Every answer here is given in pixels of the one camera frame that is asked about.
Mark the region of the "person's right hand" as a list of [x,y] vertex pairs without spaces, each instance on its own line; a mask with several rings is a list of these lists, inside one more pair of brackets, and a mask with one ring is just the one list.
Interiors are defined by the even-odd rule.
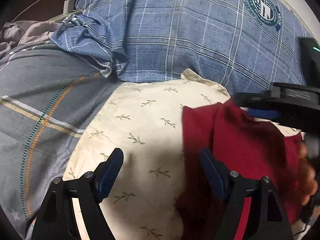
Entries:
[[308,159],[308,149],[304,142],[299,146],[298,151],[298,195],[300,203],[304,206],[318,190],[316,172],[310,165]]

